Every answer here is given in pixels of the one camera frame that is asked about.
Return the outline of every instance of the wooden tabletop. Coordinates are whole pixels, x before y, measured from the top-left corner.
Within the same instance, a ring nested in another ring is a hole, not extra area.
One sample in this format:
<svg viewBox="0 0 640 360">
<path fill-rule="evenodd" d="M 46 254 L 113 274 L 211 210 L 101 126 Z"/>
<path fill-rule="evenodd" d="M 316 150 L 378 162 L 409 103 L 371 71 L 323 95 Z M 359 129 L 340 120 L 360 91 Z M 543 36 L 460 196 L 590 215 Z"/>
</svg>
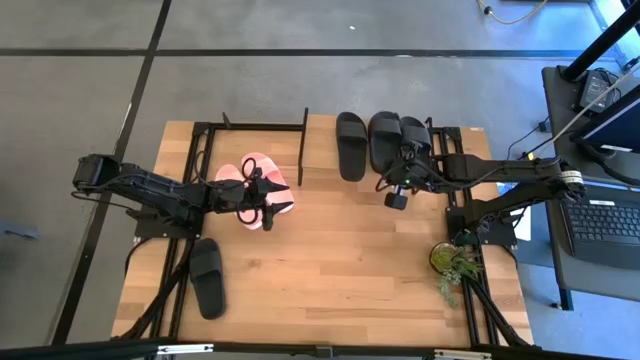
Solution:
<svg viewBox="0 0 640 360">
<path fill-rule="evenodd" d="M 192 122 L 168 122 L 154 172 L 181 180 Z M 485 133 L 463 128 L 465 153 L 489 158 Z M 219 319 L 200 316 L 187 288 L 179 339 L 202 342 L 377 346 L 469 346 L 462 293 L 451 309 L 438 292 L 428 265 L 433 245 L 446 241 L 446 195 L 419 193 L 407 209 L 383 205 L 379 175 L 371 168 L 358 183 L 338 172 L 335 116 L 309 115 L 302 186 L 296 185 L 300 133 L 216 131 L 208 179 L 223 164 L 240 167 L 258 151 L 278 165 L 291 186 L 292 211 L 275 217 L 273 230 L 249 231 L 235 214 L 208 214 L 203 237 L 221 248 L 227 311 Z M 498 195 L 495 184 L 472 189 L 474 198 Z M 113 335 L 128 330 L 156 295 L 167 239 L 141 246 L 131 259 Z M 484 246 L 492 299 L 518 334 L 531 332 L 518 273 L 504 249 Z M 170 298 L 161 335 L 168 333 Z M 480 338 L 487 341 L 476 299 Z"/>
</svg>

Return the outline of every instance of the pink slide sandal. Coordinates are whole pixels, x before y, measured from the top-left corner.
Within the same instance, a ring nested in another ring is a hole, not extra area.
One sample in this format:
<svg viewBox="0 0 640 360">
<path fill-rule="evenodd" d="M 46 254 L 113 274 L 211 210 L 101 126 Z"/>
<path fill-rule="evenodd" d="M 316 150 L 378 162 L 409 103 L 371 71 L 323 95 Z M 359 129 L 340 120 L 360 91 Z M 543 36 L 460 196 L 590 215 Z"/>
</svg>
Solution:
<svg viewBox="0 0 640 360">
<path fill-rule="evenodd" d="M 218 169 L 215 181 L 218 180 L 244 181 L 244 176 L 242 176 L 242 173 L 240 173 L 240 170 L 238 170 L 238 168 L 233 165 L 227 164 Z M 244 222 L 252 221 L 255 217 L 255 221 L 253 221 L 251 224 L 243 224 L 244 227 L 249 230 L 256 230 L 262 226 L 262 212 L 260 211 L 258 211 L 257 213 L 254 211 L 240 211 L 239 216 Z"/>
<path fill-rule="evenodd" d="M 269 180 L 276 184 L 287 185 L 287 183 L 284 181 L 284 178 L 282 177 L 280 169 L 278 169 L 273 160 L 271 160 L 267 155 L 261 153 L 248 153 L 242 158 L 242 164 L 244 164 L 248 158 L 253 158 L 256 160 L 256 166 L 262 168 L 263 176 L 266 176 Z M 250 172 L 253 169 L 251 165 L 252 161 L 249 161 L 243 171 Z M 293 202 L 293 194 L 291 193 L 291 190 L 284 190 L 267 194 L 268 204 L 281 204 L 289 201 Z M 282 209 L 280 213 L 284 214 L 291 209 L 293 209 L 293 204 Z"/>
</svg>

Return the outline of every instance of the plant pot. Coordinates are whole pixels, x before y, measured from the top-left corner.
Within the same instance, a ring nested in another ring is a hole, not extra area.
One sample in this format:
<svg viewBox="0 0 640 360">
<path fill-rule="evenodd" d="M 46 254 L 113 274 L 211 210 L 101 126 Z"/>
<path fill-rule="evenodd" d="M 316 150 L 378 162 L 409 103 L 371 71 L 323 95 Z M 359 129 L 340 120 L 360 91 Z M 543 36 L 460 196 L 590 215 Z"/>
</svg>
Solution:
<svg viewBox="0 0 640 360">
<path fill-rule="evenodd" d="M 441 242 L 436 244 L 432 249 L 431 252 L 429 253 L 429 265 L 431 265 L 431 267 L 433 268 L 433 270 L 435 272 L 437 272 L 440 275 L 443 275 L 443 270 L 438 269 L 434 264 L 433 264 L 433 256 L 437 251 L 442 251 L 443 249 L 451 249 L 452 251 L 456 251 L 457 248 L 453 245 L 451 245 L 448 242 Z"/>
</svg>

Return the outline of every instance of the desk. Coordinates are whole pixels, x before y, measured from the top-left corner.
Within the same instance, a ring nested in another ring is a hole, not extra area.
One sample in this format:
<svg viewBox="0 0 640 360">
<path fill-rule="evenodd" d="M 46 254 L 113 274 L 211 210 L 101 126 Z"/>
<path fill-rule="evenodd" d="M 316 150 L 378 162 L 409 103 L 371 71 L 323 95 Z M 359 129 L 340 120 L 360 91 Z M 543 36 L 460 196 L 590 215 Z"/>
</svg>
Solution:
<svg viewBox="0 0 640 360">
<path fill-rule="evenodd" d="M 579 85 L 562 80 L 556 68 L 544 68 L 542 77 L 551 127 L 555 135 L 576 114 L 571 109 L 571 105 L 577 98 Z M 634 80 L 635 83 L 630 87 L 638 83 L 637 79 Z M 574 126 L 580 126 L 586 121 L 588 118 L 583 117 Z M 597 164 L 585 161 L 567 137 L 558 139 L 555 143 L 555 151 L 558 156 L 579 169 L 585 179 L 614 181 Z M 623 169 L 632 177 L 640 177 L 640 167 L 637 166 L 639 158 L 635 154 L 617 154 L 610 164 L 613 168 Z M 547 202 L 546 207 L 556 280 L 560 286 L 561 299 L 564 303 L 562 308 L 568 310 L 573 307 L 568 290 L 640 301 L 640 287 L 633 285 L 640 279 L 640 271 L 594 264 L 571 256 L 569 238 L 560 205 Z"/>
<path fill-rule="evenodd" d="M 168 122 L 154 172 L 181 180 L 192 122 Z M 432 246 L 447 237 L 446 195 L 420 193 L 405 211 L 384 207 L 368 168 L 358 183 L 342 180 L 335 145 L 335 116 L 309 115 L 296 185 L 300 133 L 217 130 L 208 179 L 250 151 L 268 154 L 292 187 L 294 209 L 275 218 L 271 232 L 249 231 L 235 214 L 208 214 L 203 237 L 221 248 L 227 310 L 219 319 L 200 316 L 188 285 L 178 338 L 181 341 L 354 346 L 468 347 L 462 294 L 450 309 L 428 265 Z M 465 153 L 489 158 L 485 133 L 462 129 Z M 473 196 L 497 196 L 494 184 Z M 155 296 L 167 251 L 153 239 L 133 255 L 113 335 L 128 330 Z M 484 246 L 494 302 L 518 334 L 532 342 L 513 259 L 500 247 Z M 168 334 L 173 299 L 165 307 L 160 335 Z M 482 306 L 476 299 L 480 339 L 487 343 Z"/>
</svg>

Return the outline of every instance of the laptop keyboard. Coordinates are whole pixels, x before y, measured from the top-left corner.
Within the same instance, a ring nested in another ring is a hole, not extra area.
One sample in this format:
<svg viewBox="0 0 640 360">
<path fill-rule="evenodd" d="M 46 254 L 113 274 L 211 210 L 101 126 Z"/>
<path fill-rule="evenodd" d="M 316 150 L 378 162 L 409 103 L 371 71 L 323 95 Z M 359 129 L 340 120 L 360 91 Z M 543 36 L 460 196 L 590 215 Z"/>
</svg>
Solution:
<svg viewBox="0 0 640 360">
<path fill-rule="evenodd" d="M 640 209 L 565 203 L 574 240 L 640 245 Z"/>
</svg>

